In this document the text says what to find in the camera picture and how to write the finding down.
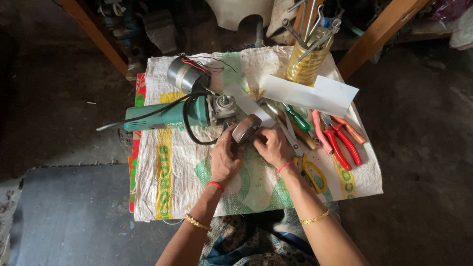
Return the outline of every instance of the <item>pink pliers handle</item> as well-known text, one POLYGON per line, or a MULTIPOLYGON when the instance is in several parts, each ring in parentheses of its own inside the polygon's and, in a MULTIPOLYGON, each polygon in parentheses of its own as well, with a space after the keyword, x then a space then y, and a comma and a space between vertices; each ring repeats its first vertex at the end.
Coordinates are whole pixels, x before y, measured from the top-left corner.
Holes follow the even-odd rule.
POLYGON ((319 138, 320 142, 322 142, 322 145, 325 149, 325 151, 328 154, 333 153, 333 148, 328 142, 328 140, 325 138, 324 134, 322 133, 322 129, 320 128, 320 117, 319 117, 319 111, 314 110, 312 111, 312 119, 314 120, 315 124, 315 133, 317 134, 317 138, 319 138))

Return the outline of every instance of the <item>green screwdriver handle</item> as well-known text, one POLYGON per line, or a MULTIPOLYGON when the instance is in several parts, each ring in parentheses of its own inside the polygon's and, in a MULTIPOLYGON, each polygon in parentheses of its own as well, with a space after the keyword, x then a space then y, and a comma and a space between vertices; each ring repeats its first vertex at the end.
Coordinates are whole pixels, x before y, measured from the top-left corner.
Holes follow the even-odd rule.
POLYGON ((294 110, 294 107, 292 105, 284 104, 284 110, 302 130, 304 130, 305 132, 309 132, 309 123, 307 123, 307 121, 302 118, 296 110, 294 110))

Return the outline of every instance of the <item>white plastic object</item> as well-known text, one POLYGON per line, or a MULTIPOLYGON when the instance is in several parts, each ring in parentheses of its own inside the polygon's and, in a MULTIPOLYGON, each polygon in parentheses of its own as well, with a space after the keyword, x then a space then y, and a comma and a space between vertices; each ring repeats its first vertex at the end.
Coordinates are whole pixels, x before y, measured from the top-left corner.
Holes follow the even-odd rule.
POLYGON ((240 22, 249 15, 260 15, 263 27, 269 25, 274 0, 206 0, 225 29, 238 30, 240 22))
POLYGON ((236 83, 232 83, 225 88, 223 92, 229 96, 233 96, 236 105, 240 107, 245 114, 255 114, 262 121, 261 126, 272 127, 276 122, 269 116, 251 97, 240 88, 236 83))
POLYGON ((266 90, 265 98, 342 118, 359 91, 323 76, 317 76, 314 87, 309 87, 269 75, 262 89, 266 90))

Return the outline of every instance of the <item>orange pliers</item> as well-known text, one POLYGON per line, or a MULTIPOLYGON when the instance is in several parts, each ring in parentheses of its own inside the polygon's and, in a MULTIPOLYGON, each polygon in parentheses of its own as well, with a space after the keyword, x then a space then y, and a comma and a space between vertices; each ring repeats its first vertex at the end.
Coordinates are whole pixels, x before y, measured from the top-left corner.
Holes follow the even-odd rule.
POLYGON ((325 130, 324 134, 327 136, 327 138, 330 141, 330 144, 333 147, 335 157, 337 160, 340 162, 340 164, 343 166, 343 168, 347 171, 351 170, 351 165, 347 162, 345 157, 342 155, 342 152, 340 151, 340 148, 338 147, 337 140, 335 139, 335 134, 338 135, 338 137, 343 141, 345 146, 347 146, 348 150, 350 151, 353 159, 355 160, 356 165, 361 165, 363 162, 361 161, 361 157, 358 153, 358 150, 356 149, 355 145, 351 140, 348 138, 348 136, 343 132, 342 126, 340 124, 335 123, 330 116, 321 113, 322 120, 325 124, 325 130))

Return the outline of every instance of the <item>white paper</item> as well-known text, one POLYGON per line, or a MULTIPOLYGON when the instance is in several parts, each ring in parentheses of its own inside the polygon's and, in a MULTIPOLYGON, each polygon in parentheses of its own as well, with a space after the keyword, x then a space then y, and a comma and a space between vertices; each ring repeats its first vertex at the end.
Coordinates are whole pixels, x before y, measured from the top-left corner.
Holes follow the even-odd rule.
POLYGON ((276 122, 269 116, 251 97, 240 88, 236 83, 226 86, 223 91, 225 94, 233 96, 236 105, 240 107, 245 114, 255 114, 262 121, 261 126, 272 127, 276 122))
POLYGON ((314 87, 309 87, 269 75, 263 89, 266 90, 265 98, 315 109, 336 117, 345 117, 358 92, 355 87, 323 76, 317 76, 314 87))

